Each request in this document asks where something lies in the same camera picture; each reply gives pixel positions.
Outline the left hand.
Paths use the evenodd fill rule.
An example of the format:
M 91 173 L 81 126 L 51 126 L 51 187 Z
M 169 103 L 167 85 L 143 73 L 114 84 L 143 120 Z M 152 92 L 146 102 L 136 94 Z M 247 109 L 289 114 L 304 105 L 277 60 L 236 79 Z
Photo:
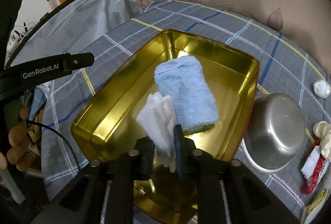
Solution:
M 8 133 L 7 140 L 10 148 L 4 153 L 1 152 L 1 170 L 11 164 L 15 165 L 18 171 L 26 171 L 31 165 L 31 156 L 28 153 L 30 139 L 27 137 L 28 127 L 26 123 L 29 117 L 28 108 L 22 106 L 19 116 L 20 121 Z

